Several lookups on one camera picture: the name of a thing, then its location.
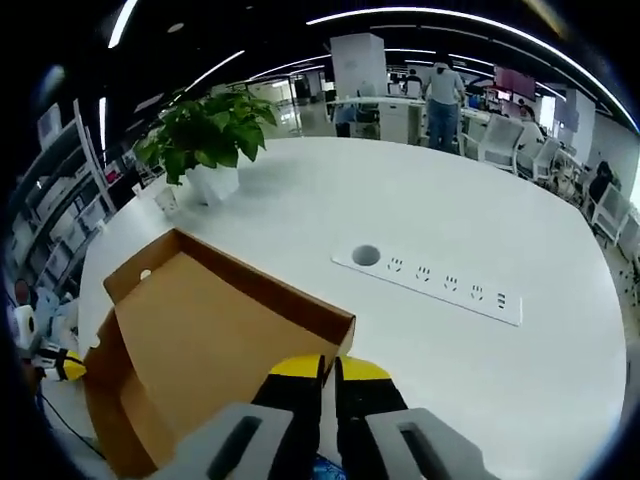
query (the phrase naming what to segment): white shirt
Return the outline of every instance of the white shirt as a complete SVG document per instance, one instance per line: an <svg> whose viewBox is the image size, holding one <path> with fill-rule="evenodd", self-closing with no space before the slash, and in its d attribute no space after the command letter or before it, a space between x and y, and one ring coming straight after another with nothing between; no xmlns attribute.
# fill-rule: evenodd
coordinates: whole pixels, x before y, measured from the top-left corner
<svg viewBox="0 0 640 480"><path fill-rule="evenodd" d="M437 69L444 68L444 71L438 74ZM431 85L431 98L438 103L445 105L454 105L458 103L458 98L454 93L458 91L460 98L464 95L464 83L458 72L454 72L444 63L436 63L427 74L425 85Z"/></svg>

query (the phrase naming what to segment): cable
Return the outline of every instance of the cable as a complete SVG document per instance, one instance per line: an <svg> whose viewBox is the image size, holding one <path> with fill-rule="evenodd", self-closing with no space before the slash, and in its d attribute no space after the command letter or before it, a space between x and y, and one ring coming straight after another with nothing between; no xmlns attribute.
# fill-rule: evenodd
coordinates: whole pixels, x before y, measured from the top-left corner
<svg viewBox="0 0 640 480"><path fill-rule="evenodd" d="M96 448L94 448L94 447L93 447L89 442L87 442L87 441L82 437L82 435L80 435L78 432L76 432L73 428L71 428L71 426L70 426L67 422L65 422L64 418L62 418L62 415L60 415L60 414L58 413L58 411L56 410L56 408L55 408L53 405L51 405L51 402L49 401L49 399L48 399L47 397L45 397L45 396L44 396L44 395L42 395L42 394L40 394L40 396L42 397L42 399L43 399L45 402L47 402L47 404L49 405L49 407L51 407L51 410L53 410L53 413L55 413L55 414L58 416L58 418L60 419L60 421L64 424L64 426L65 426L65 427L67 427L67 428L71 431L71 433L73 433L76 437L78 437L78 438L80 439L80 441L81 441L82 443L84 443L87 447L89 447L91 450L93 450L93 451L96 453L96 455L100 456L100 458L102 458L102 459L103 459L103 460L105 460L105 461L107 460L107 459L106 459L106 457L105 457L102 453L100 453Z"/></svg>

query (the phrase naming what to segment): ceiling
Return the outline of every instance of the ceiling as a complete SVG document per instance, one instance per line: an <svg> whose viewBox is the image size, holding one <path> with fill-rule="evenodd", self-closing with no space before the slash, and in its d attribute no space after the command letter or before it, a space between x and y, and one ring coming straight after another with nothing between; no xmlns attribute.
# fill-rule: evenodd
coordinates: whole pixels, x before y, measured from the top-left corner
<svg viewBox="0 0 640 480"><path fill-rule="evenodd" d="M39 42L33 33L31 36L21 34L25 45L29 39L37 45L26 57L33 61L27 62L23 72L28 78L22 82L22 93L30 90L24 98L33 106L33 91L41 85L38 82L47 71L46 66L63 65L64 84L48 96L47 101L41 101L37 105L40 108L31 110L31 118L39 115L40 109L51 101L80 97L84 111L88 112L88 123L97 132L98 99L106 97L108 144L121 138L141 115L154 113L155 107L134 113L140 102L191 84L238 51L245 50L245 53L213 72L190 94L197 95L215 84L247 79L279 65L327 54L331 37L366 31L382 37L387 48L444 50L513 68L542 83L579 88L592 96L601 108L609 109L614 120L633 128L615 103L579 70L544 48L494 26L420 12L377 13L306 24L334 13L409 2L238 0L220 4L203 0L138 0L120 43L112 49L107 45L122 2L83 3L92 5L78 10L74 3L73 15L60 8L45 7L50 10L45 12L46 20L38 15L41 24L31 30L42 36ZM628 43L625 40L632 31L633 15L631 12L625 15L624 7L617 7L617 4L623 5L618 0L607 2L607 9L599 4L597 10L596 6L584 3L579 9L575 4L570 7L568 2L553 2L550 7L541 0L435 0L414 4L474 14L533 35L584 66L634 118L640 118L638 101L627 90L635 83L631 62L619 47ZM168 33L168 29L179 22L184 23L184 27ZM389 53L387 62L428 61L428 57L427 54ZM25 63L24 55L20 58ZM330 66L330 59L324 61ZM468 67L491 71L490 67L474 62Z"/></svg>

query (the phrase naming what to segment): green leaves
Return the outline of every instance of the green leaves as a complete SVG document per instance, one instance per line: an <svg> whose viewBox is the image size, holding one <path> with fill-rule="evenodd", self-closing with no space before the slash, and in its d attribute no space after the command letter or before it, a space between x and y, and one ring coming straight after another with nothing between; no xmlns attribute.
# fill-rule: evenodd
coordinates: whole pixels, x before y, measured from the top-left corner
<svg viewBox="0 0 640 480"><path fill-rule="evenodd" d="M237 167L238 149L255 161L259 147L265 148L262 121L277 125L271 102L246 89L183 100L161 115L160 127L134 150L147 165L162 164L167 182L179 185L186 169L198 164Z"/></svg>

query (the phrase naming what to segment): floor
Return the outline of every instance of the floor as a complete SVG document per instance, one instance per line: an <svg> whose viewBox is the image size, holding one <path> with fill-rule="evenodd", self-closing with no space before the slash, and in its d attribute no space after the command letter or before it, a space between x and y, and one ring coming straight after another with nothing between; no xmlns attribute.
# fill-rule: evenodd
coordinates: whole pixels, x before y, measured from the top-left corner
<svg viewBox="0 0 640 480"><path fill-rule="evenodd" d="M326 115L324 102L296 106L283 104L277 108L279 115L277 115L276 120L278 120L279 125L277 128L269 126L265 131L266 138L333 137L336 135L335 128ZM600 242L600 246L616 285L625 339L627 345L629 345L635 341L640 341L640 307L632 298L631 279L625 278L625 275L629 272L629 263L618 248L610 245L604 248L602 242Z"/></svg>

